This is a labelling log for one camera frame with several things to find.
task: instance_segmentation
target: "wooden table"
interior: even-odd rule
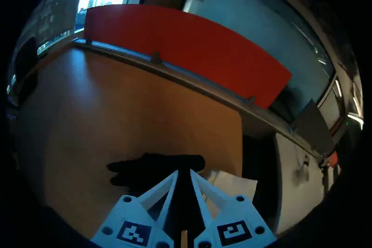
[[[19,160],[33,190],[92,237],[124,189],[106,164],[143,152],[201,154],[241,176],[238,112],[179,84],[69,48],[40,70],[20,111]]]

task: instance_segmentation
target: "white wall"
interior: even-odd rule
[[[293,75],[289,88],[299,102],[298,114],[326,90],[329,77],[306,42],[305,37],[259,0],[187,0],[185,12],[217,22],[251,40],[276,58]]]

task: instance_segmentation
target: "red board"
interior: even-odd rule
[[[291,73],[265,50],[208,19],[148,5],[90,8],[85,37],[162,60],[212,80],[268,108]]]

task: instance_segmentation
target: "skyscraper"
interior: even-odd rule
[[[88,8],[95,7],[97,5],[97,0],[89,0]]]

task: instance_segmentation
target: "ceiling light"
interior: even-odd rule
[[[357,101],[357,98],[353,97],[353,100],[354,100],[355,106],[357,107],[358,115],[359,116],[362,116],[362,111],[360,109],[360,106],[359,106],[359,103]]]
[[[337,85],[337,89],[338,89],[339,94],[340,94],[340,98],[342,98],[341,87],[340,87],[340,84],[339,84],[338,80],[336,80],[336,85]]]
[[[359,124],[360,124],[360,128],[363,129],[363,124],[364,124],[363,119],[361,119],[361,118],[359,118],[359,117],[357,117],[357,116],[354,116],[354,115],[352,115],[352,114],[350,114],[350,113],[347,115],[347,117],[349,117],[349,118],[351,118],[351,119],[354,119],[355,121],[359,122]]]

